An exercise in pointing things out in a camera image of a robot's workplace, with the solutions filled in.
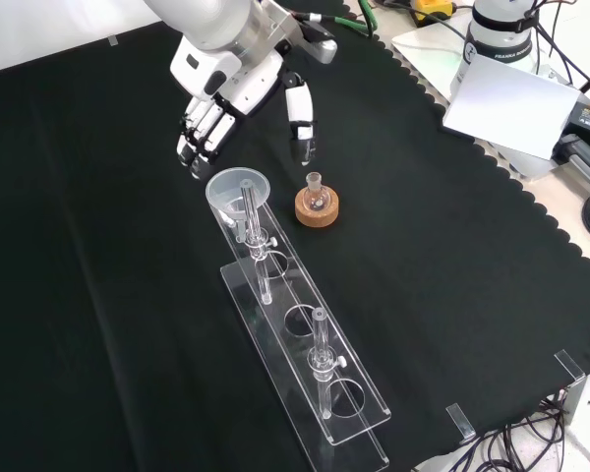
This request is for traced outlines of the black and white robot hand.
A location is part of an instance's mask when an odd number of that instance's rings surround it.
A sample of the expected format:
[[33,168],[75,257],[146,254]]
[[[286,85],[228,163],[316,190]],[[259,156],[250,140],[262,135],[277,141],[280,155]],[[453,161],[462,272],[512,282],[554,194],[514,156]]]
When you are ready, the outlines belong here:
[[308,165],[316,154],[317,123],[306,81],[284,67],[283,40],[257,65],[246,67],[231,51],[204,52],[183,38],[170,72],[190,96],[180,120],[177,155],[193,178],[205,180],[227,140],[279,86],[284,87],[291,154]]

